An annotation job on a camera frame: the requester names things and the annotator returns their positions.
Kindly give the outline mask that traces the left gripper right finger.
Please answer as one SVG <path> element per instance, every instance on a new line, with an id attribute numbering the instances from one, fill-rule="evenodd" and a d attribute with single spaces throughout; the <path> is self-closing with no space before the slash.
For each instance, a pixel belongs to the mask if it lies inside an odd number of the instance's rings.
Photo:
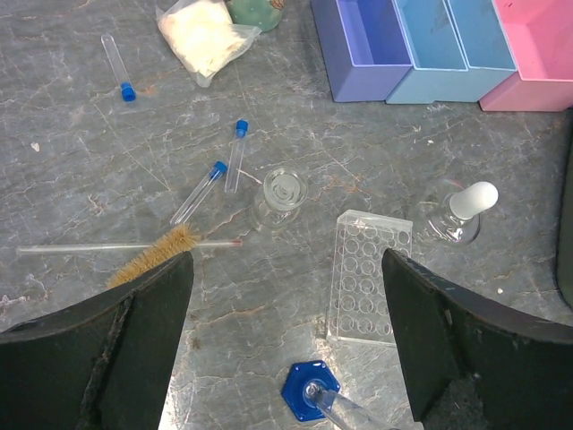
<path id="1" fill-rule="evenodd" d="M 474 400 L 463 428 L 572 427 L 572 329 L 502 305 L 389 249 L 383 286 L 413 419 Z"/>

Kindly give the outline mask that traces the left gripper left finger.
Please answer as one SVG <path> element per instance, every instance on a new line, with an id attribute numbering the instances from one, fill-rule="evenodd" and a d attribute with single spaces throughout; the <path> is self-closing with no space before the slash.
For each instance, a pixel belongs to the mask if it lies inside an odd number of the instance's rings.
<path id="1" fill-rule="evenodd" d="M 181 253 L 1 334 L 3 429 L 156 429 L 192 294 Z"/>

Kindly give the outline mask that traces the glass flask with stopper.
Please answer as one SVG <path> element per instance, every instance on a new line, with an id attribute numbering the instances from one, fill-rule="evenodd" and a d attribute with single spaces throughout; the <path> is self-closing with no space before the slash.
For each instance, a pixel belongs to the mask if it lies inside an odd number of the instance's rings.
<path id="1" fill-rule="evenodd" d="M 469 245 L 481 231 L 482 214 L 498 199 L 499 191 L 490 182 L 463 187 L 450 179 L 432 181 L 409 212 L 413 236 L 426 244 Z"/>

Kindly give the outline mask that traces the measuring cylinder blue base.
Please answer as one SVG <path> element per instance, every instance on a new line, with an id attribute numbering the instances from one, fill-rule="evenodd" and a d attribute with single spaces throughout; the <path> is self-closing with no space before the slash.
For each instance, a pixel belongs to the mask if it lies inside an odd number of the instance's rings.
<path id="1" fill-rule="evenodd" d="M 299 422 L 328 419 L 338 429 L 395 429 L 340 393 L 340 384 L 322 360 L 290 367 L 281 396 Z"/>

